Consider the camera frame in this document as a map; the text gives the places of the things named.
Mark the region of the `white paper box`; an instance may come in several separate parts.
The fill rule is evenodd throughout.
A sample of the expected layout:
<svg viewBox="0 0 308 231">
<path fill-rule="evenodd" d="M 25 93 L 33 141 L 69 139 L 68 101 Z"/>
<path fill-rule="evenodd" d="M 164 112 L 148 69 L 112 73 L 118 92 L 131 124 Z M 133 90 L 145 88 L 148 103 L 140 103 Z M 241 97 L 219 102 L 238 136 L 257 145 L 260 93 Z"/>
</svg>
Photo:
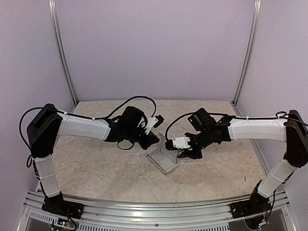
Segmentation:
<svg viewBox="0 0 308 231">
<path fill-rule="evenodd" d="M 164 174 L 168 175 L 174 171 L 179 165 L 178 151 L 167 150 L 165 147 L 166 139 L 163 134 L 157 134 L 159 142 L 156 148 L 147 153 L 147 158 Z"/>
</svg>

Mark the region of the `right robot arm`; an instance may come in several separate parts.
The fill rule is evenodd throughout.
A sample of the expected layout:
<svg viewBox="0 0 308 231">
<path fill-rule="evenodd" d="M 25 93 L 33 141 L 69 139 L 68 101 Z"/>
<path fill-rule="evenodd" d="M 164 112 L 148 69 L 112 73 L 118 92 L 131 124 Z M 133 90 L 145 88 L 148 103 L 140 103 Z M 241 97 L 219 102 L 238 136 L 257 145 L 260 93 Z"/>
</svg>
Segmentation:
<svg viewBox="0 0 308 231">
<path fill-rule="evenodd" d="M 278 112 L 274 117 L 236 117 L 224 115 L 216 121 L 204 108 L 188 117 L 197 134 L 173 138 L 171 146 L 180 149 L 180 158 L 200 159 L 202 150 L 213 143 L 235 140 L 274 140 L 286 143 L 286 152 L 271 172 L 260 181 L 246 203 L 255 214 L 265 205 L 293 172 L 308 163 L 308 130 L 298 111 Z"/>
</svg>

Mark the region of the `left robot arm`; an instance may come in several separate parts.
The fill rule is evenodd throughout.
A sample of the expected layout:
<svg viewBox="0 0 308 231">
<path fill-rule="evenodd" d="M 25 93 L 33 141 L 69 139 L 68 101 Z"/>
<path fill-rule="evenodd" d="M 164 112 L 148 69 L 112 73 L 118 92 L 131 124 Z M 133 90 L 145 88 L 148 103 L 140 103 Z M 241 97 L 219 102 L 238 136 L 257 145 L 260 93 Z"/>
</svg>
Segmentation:
<svg viewBox="0 0 308 231">
<path fill-rule="evenodd" d="M 151 130 L 164 120 L 160 115 L 147 118 L 143 111 L 133 106 L 128 106 L 122 115 L 115 118 L 74 115 L 59 111 L 50 103 L 38 108 L 38 111 L 26 130 L 28 143 L 36 176 L 49 198 L 49 207 L 57 214 L 67 210 L 67 202 L 60 198 L 52 160 L 59 137 L 77 136 L 115 143 L 129 141 L 146 150 L 159 142 Z"/>
</svg>

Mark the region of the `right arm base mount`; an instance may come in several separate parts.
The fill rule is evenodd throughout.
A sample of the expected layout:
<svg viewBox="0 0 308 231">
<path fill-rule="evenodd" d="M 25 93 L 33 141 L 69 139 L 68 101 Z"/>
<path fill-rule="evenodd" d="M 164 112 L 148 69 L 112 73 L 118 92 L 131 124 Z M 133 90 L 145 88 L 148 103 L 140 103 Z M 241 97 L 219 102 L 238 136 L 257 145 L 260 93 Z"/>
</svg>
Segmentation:
<svg viewBox="0 0 308 231">
<path fill-rule="evenodd" d="M 252 200 L 238 201 L 230 204 L 232 218 L 247 217 L 250 215 L 271 210 L 271 204 L 267 200 L 264 203 Z"/>
</svg>

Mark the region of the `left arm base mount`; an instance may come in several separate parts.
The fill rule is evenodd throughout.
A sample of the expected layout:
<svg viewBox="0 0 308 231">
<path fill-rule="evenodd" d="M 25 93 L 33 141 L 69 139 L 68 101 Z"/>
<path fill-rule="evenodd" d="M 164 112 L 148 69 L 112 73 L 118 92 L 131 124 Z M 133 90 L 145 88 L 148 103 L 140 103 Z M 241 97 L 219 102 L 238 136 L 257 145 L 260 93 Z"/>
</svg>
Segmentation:
<svg viewBox="0 0 308 231">
<path fill-rule="evenodd" d="M 81 219 L 84 205 L 81 203 L 70 202 L 70 201 L 48 201 L 45 200 L 42 205 L 42 210 L 65 216 L 69 218 Z"/>
</svg>

